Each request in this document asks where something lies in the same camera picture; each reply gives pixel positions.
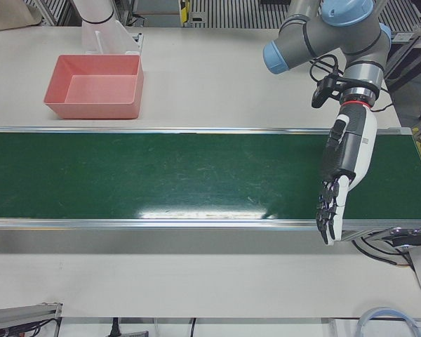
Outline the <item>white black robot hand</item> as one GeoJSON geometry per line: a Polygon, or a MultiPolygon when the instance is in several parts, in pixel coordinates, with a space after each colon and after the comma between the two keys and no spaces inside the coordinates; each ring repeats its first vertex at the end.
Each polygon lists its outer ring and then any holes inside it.
{"type": "Polygon", "coordinates": [[[377,119],[360,101],[342,103],[323,150],[316,224],[326,245],[341,240],[348,193],[368,172],[377,119]]]}

